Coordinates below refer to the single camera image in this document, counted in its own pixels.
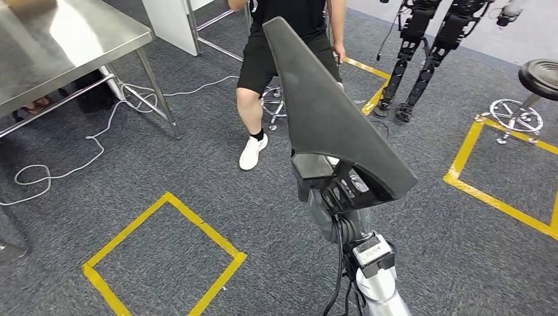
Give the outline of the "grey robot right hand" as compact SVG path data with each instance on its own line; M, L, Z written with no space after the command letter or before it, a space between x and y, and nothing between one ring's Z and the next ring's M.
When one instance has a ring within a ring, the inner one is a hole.
M322 235L333 244L360 242L375 234L369 208L335 213L317 189L310 190L307 202Z

